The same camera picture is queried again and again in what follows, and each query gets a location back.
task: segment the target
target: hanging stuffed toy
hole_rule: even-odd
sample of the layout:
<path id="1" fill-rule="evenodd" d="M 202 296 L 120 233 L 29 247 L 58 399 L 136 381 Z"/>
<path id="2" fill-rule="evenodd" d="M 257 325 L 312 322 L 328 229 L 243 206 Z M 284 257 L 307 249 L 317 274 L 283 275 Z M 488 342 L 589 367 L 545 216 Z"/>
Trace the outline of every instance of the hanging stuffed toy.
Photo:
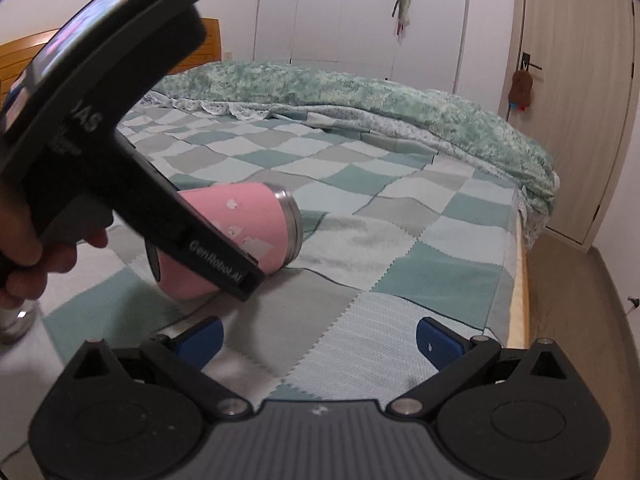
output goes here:
<path id="1" fill-rule="evenodd" d="M 527 70 L 516 70 L 511 79 L 509 90 L 509 103 L 512 108 L 518 108 L 521 112 L 531 106 L 531 88 L 533 78 Z"/>
<path id="2" fill-rule="evenodd" d="M 394 5 L 394 11 L 391 13 L 391 17 L 395 17 L 396 10 L 398 11 L 398 26 L 396 28 L 396 35 L 400 36 L 400 32 L 404 31 L 404 26 L 409 25 L 409 5 L 411 0 L 396 0 Z"/>

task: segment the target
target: brown hanging toy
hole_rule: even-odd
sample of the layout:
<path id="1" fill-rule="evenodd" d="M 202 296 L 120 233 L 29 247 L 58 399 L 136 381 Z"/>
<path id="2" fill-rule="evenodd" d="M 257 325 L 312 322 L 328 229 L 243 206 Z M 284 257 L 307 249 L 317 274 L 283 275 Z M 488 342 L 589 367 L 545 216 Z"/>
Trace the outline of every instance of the brown hanging toy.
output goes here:
<path id="1" fill-rule="evenodd" d="M 527 70 L 516 70 L 511 79 L 509 90 L 509 103 L 512 108 L 524 111 L 531 106 L 531 88 L 533 78 Z"/>

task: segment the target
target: wardrobe door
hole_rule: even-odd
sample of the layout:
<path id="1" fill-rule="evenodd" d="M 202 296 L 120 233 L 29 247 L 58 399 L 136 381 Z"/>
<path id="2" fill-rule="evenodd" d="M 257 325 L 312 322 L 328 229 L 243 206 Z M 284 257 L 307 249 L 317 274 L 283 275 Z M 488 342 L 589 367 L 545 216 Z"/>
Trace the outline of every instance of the wardrobe door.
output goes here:
<path id="1" fill-rule="evenodd" d="M 298 0 L 292 59 L 337 61 L 342 0 Z"/>
<path id="2" fill-rule="evenodd" d="M 411 0 L 392 79 L 414 88 L 453 92 L 466 0 Z"/>
<path id="3" fill-rule="evenodd" d="M 254 60 L 290 62 L 297 3 L 298 0 L 260 0 Z"/>
<path id="4" fill-rule="evenodd" d="M 391 74 L 397 37 L 391 17 L 396 0 L 342 0 L 338 70 L 385 78 Z"/>
<path id="5" fill-rule="evenodd" d="M 309 68 L 325 70 L 326 72 L 340 72 L 338 70 L 338 64 L 335 61 L 314 61 L 311 59 L 292 59 L 291 64 L 295 66 L 307 66 Z"/>

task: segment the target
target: screen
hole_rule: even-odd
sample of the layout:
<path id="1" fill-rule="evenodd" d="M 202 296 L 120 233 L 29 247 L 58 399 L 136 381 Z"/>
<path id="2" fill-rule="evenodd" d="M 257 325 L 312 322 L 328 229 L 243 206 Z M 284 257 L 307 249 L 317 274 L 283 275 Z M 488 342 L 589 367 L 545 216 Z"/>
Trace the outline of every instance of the screen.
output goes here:
<path id="1" fill-rule="evenodd" d="M 17 89 L 13 89 L 11 92 L 9 92 L 9 95 L 7 95 L 6 100 L 8 101 L 14 97 L 14 101 L 4 113 L 5 121 L 3 127 L 5 130 L 8 130 L 12 126 L 12 124 L 14 124 L 18 115 L 20 115 L 20 112 L 24 108 L 24 105 L 29 100 L 29 91 L 25 87 L 22 87 L 20 91 L 17 91 Z"/>
<path id="2" fill-rule="evenodd" d="M 93 0 L 78 12 L 33 58 L 31 66 L 36 83 L 40 82 L 112 9 L 124 1 L 126 0 Z"/>

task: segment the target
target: pink tumbler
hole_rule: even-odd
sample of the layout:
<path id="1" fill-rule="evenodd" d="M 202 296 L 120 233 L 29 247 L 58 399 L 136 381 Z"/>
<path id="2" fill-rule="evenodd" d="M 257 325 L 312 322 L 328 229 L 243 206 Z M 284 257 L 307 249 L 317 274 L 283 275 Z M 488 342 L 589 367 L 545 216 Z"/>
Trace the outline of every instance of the pink tumbler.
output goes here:
<path id="1" fill-rule="evenodd" d="M 300 210 L 281 186 L 261 182 L 219 184 L 181 191 L 180 195 L 253 256 L 265 274 L 273 274 L 300 253 Z M 152 244 L 146 244 L 146 256 L 160 289 L 171 298 L 191 300 L 218 290 Z"/>

